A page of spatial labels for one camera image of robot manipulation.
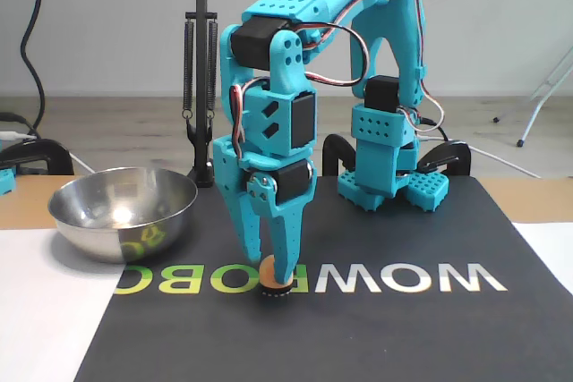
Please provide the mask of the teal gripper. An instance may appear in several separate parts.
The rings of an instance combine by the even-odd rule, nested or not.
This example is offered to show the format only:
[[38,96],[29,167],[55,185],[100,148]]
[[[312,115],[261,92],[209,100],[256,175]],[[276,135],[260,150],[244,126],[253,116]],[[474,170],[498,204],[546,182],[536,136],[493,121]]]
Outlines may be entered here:
[[314,196],[312,151],[279,155],[247,141],[235,152],[232,138],[213,144],[216,184],[250,262],[261,260],[260,216],[268,224],[275,284],[290,284],[299,260],[304,207]]

